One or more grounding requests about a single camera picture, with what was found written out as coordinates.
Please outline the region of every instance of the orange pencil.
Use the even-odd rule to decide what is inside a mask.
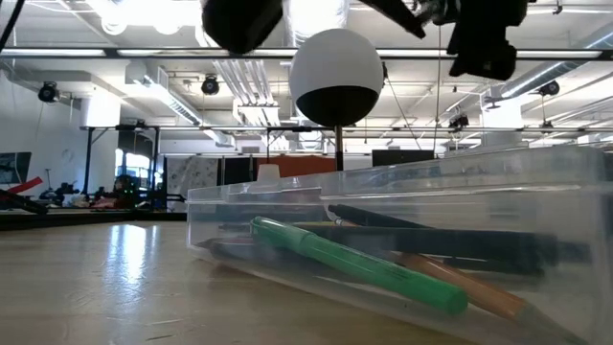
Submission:
[[[397,255],[396,261],[409,269],[462,288],[468,296],[468,301],[484,311],[562,337],[571,344],[587,344],[585,340],[558,325],[528,301],[482,282],[459,269],[420,254],[402,253]]]

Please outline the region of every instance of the table surface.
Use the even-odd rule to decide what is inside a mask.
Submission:
[[[4,344],[469,344],[191,257],[181,222],[0,233]]]

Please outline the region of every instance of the black object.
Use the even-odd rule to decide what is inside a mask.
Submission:
[[[45,81],[38,91],[38,99],[47,104],[54,104],[59,101],[59,91],[55,81]]]
[[[373,149],[373,167],[431,160],[431,149]]]
[[[208,96],[216,95],[219,92],[219,82],[217,82],[216,75],[207,75],[202,86],[200,87],[202,93]]]
[[[343,144],[343,127],[336,126],[334,128],[334,137],[336,138],[336,151],[334,152],[334,163],[336,164],[336,170],[338,172],[342,172],[345,170],[345,154],[343,153],[343,149],[345,145]]]
[[[300,225],[325,239],[372,253],[376,250],[420,253],[473,261],[494,261],[517,271],[541,270],[558,262],[556,237],[510,231],[473,231],[435,228]]]
[[[330,86],[305,93],[296,106],[316,124],[344,127],[362,120],[378,99],[378,93],[368,87]]]
[[[83,194],[87,196],[89,189],[89,168],[92,162],[92,134],[94,134],[95,128],[89,127],[87,129],[87,153],[85,153],[85,180],[83,181]]]
[[[505,81],[515,71],[517,58],[506,40],[507,27],[521,24],[529,2],[535,0],[420,0],[420,18],[435,25],[455,23],[447,53],[457,57],[449,76],[468,73]]]
[[[223,164],[220,159],[217,164],[217,186],[255,181],[258,178],[257,170],[249,171],[251,159],[250,157],[225,158]]]
[[[98,190],[94,193],[94,201],[98,201],[102,199],[102,197],[106,194],[104,187],[98,187]]]
[[[151,176],[151,196],[149,199],[149,204],[151,206],[151,211],[155,207],[155,198],[159,198],[158,196],[162,196],[162,192],[158,191],[156,187],[155,181],[155,173],[157,172],[157,156],[159,155],[160,149],[160,128],[155,128],[155,142],[153,143],[153,159],[151,161],[151,169],[149,170]]]
[[[443,264],[450,265],[459,269],[468,269],[475,271],[497,272],[507,274],[519,274],[541,277],[545,271],[540,266],[516,264],[513,262],[500,262],[496,260],[468,260],[460,258],[445,258]]]
[[[0,190],[0,204],[4,204],[4,208],[19,208],[37,215],[45,215],[49,211],[39,203],[4,190]]]
[[[553,128],[554,124],[552,124],[551,121],[543,121],[542,124],[539,125],[539,127],[541,128]],[[547,134],[549,133],[548,131],[541,131],[542,134]]]
[[[347,205],[330,205],[328,209],[341,219],[358,225],[385,227],[361,230],[354,227],[351,232],[370,232],[371,236],[375,236],[377,232],[379,236],[391,234],[387,245],[394,249],[390,250],[493,260],[514,266],[516,271],[529,272],[542,270],[544,263],[555,265],[558,262],[555,236],[508,231],[436,229]]]
[[[14,29],[15,24],[17,24],[17,19],[19,18],[19,14],[21,14],[21,10],[23,6],[26,4],[26,0],[17,0],[17,3],[12,8],[11,17],[7,22],[7,25],[4,27],[4,31],[2,32],[2,37],[0,37],[0,53],[4,50],[4,47],[7,45],[7,41],[9,37],[11,37],[12,29]]]
[[[537,90],[538,94],[541,96],[555,96],[559,93],[559,84],[557,81],[550,81],[543,86],[539,87]]]
[[[421,11],[415,17],[401,0],[361,0],[418,38],[425,37],[422,26],[430,20],[436,25],[455,23],[447,44],[447,53],[457,55],[450,76],[468,73],[502,81],[511,77],[517,51],[506,40],[507,27],[519,26],[528,3],[536,0],[417,1]],[[245,54],[264,42],[282,15],[282,0],[209,0],[202,19],[204,30],[219,46]]]
[[[0,153],[0,183],[25,182],[31,159],[31,152]]]
[[[459,116],[453,117],[449,120],[449,128],[462,128],[470,125],[468,117],[465,114],[460,114]]]
[[[348,220],[361,226],[385,226],[385,227],[404,227],[412,229],[432,229],[429,226],[421,225],[413,221],[384,216],[375,212],[370,212],[347,205],[330,205],[328,211],[334,213],[341,219]]]
[[[234,54],[260,46],[282,17],[281,0],[209,0],[202,10],[206,33]]]
[[[143,133],[129,130],[120,130],[118,134],[117,148],[123,152],[144,155],[147,158],[153,158],[152,152],[155,149],[155,143],[146,137]]]

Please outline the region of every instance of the white ball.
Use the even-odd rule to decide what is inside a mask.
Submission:
[[[347,126],[373,109],[383,87],[381,59],[371,42],[346,29],[309,38],[291,65],[297,107],[322,126]]]

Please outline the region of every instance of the ceiling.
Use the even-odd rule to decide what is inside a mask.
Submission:
[[[187,11],[197,16],[199,0],[182,0]],[[5,22],[10,14],[14,0],[3,3],[0,20]],[[555,1],[539,0],[536,6],[531,6],[532,12],[545,12],[552,9]],[[613,3],[607,0],[575,0],[564,1],[564,11],[559,15],[550,13],[530,14],[519,28],[508,29],[508,40],[516,48],[532,49],[563,49],[575,47],[584,37],[599,28],[613,22]],[[398,25],[375,11],[366,11],[358,2],[351,2],[351,10],[347,27],[367,37],[377,48],[436,48],[439,47],[439,31],[441,45],[444,48],[453,30],[452,25],[436,27],[426,26],[427,37],[419,40],[404,32]],[[25,6],[16,26],[16,34],[11,38],[10,45],[22,47],[197,47],[194,26],[184,26],[176,34],[159,34],[151,26],[128,26],[119,35],[109,35],[101,26],[101,19],[84,1],[63,0],[31,0]],[[274,30],[264,42],[264,47],[287,46],[287,34],[284,23]],[[12,66],[4,61],[2,68]],[[83,71],[117,89],[125,100],[122,116],[125,118],[143,118],[150,124],[182,125],[184,124],[167,106],[160,101],[143,95],[138,85],[125,83],[125,67],[128,60],[65,60],[59,59],[19,59],[14,63],[20,78],[31,80],[29,76],[40,71]],[[541,65],[537,61],[519,61],[513,78],[522,76]],[[197,109],[207,121],[214,125],[236,125],[231,115],[233,95],[222,81],[220,91],[215,96],[204,96],[200,84],[206,74],[216,72],[210,60],[148,60],[149,68],[163,67],[170,75],[170,88],[177,92],[191,106]],[[446,126],[446,120],[451,115],[445,113],[451,105],[464,98],[467,93],[487,89],[489,85],[499,82],[483,78],[462,76],[451,78],[447,71],[451,61],[425,60],[393,60],[387,62],[389,80],[375,109],[369,116],[360,121],[357,126],[387,127],[402,126],[406,123],[412,126],[433,126],[437,114]],[[275,101],[280,107],[281,120],[287,120],[292,112],[291,96],[288,90],[288,67],[275,60],[264,62],[265,71]],[[550,118],[560,113],[573,111],[604,97],[611,96],[613,80],[607,78],[611,72],[610,62],[590,62],[572,71],[556,81],[561,86],[557,97],[545,99],[541,106],[540,97],[526,95],[521,97],[523,120],[525,126],[538,126],[543,116]],[[594,85],[583,85],[602,79]],[[480,108],[466,104],[464,111],[468,114],[472,126],[480,125]],[[606,124],[612,119],[611,106],[598,111],[586,112],[565,127],[584,126],[595,121]],[[380,137],[383,132],[369,132],[369,137]],[[396,136],[411,137],[411,133],[397,133]],[[173,134],[180,139],[180,134]],[[348,133],[348,137],[364,137],[364,132]],[[185,134],[192,139],[194,134]]]

